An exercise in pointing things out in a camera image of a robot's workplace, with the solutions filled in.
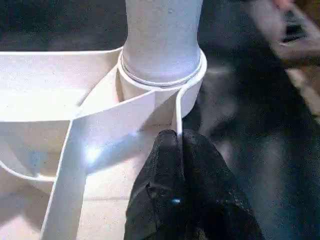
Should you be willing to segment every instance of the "blurry object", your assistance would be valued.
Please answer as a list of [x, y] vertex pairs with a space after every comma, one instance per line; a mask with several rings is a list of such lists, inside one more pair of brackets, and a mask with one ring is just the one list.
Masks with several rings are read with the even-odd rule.
[[320, 67], [287, 69], [292, 84], [299, 90], [313, 116], [320, 116]]
[[295, 4], [286, 13], [285, 4], [269, 0], [248, 4], [256, 26], [288, 67], [320, 65], [320, 30]]
[[302, 67], [301, 70], [306, 75], [309, 85], [320, 96], [320, 67], [319, 66], [305, 66], [305, 67]]
[[284, 13], [286, 31], [282, 42], [289, 43], [307, 36], [306, 31], [302, 28], [301, 21], [292, 11]]

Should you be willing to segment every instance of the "white surface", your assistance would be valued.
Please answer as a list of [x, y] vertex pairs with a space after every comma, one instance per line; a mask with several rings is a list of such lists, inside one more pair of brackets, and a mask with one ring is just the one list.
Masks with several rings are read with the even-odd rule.
[[127, 200], [84, 201], [76, 240], [122, 240], [127, 205]]
[[126, 0], [128, 37], [123, 66], [150, 86], [173, 86], [200, 62], [197, 32], [202, 0]]
[[49, 195], [29, 185], [0, 197], [0, 239], [38, 240], [48, 200]]
[[70, 120], [120, 50], [0, 52], [0, 120]]

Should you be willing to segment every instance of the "black glove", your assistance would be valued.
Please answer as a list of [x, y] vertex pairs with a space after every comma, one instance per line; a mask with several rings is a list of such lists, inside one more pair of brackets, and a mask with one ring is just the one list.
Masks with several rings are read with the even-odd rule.
[[164, 130], [134, 182], [124, 239], [188, 239], [189, 212], [177, 135]]
[[207, 238], [264, 239], [235, 176], [206, 137], [192, 130], [183, 132], [183, 162], [192, 215]]

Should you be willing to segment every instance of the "white pipe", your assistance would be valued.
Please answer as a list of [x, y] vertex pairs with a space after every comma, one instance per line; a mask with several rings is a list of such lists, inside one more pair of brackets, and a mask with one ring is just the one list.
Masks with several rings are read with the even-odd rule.
[[183, 84], [201, 67], [197, 32], [203, 0], [126, 0], [121, 64], [145, 85]]

